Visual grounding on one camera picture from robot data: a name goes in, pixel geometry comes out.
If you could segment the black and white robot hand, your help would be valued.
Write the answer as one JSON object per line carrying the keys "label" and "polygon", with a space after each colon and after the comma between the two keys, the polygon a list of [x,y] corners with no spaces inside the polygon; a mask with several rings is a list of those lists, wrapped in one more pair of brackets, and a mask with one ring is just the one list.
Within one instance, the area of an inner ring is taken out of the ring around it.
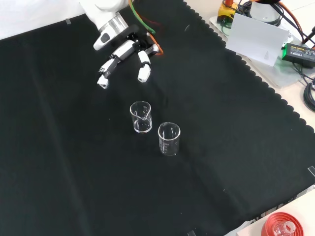
{"label": "black and white robot hand", "polygon": [[107,89],[109,77],[117,65],[134,53],[137,53],[141,63],[137,79],[141,83],[147,82],[151,75],[150,56],[160,52],[152,35],[148,32],[138,34],[137,26],[129,27],[119,34],[115,33],[114,29],[109,28],[101,32],[100,37],[94,43],[94,49],[99,51],[110,43],[118,43],[119,46],[109,56],[109,60],[100,67],[98,71],[100,77],[97,84],[103,89]]}

